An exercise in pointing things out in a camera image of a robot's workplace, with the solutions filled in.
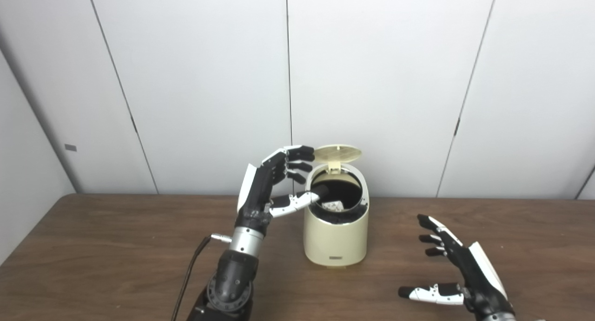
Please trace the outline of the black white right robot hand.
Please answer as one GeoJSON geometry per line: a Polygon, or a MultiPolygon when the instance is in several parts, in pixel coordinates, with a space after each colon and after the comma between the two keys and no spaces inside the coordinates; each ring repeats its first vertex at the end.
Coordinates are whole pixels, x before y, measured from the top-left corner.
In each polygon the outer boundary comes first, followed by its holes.
{"type": "Polygon", "coordinates": [[[464,306],[476,321],[514,321],[514,308],[504,285],[479,242],[465,246],[449,228],[437,219],[419,214],[419,226],[432,233],[419,236],[428,257],[444,256],[459,269],[463,284],[436,283],[429,286],[401,286],[400,298],[438,305],[464,306]]]}

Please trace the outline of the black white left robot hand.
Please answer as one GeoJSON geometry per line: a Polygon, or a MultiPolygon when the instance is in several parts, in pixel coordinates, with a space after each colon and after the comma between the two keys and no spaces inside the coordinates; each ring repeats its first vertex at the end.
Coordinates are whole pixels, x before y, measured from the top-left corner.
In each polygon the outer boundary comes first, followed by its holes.
{"type": "Polygon", "coordinates": [[[303,185],[306,178],[298,170],[310,172],[315,149],[306,145],[281,147],[264,158],[259,166],[249,164],[240,194],[234,226],[266,235],[272,218],[304,209],[327,193],[326,188],[272,198],[272,189],[287,178],[303,185]]]}

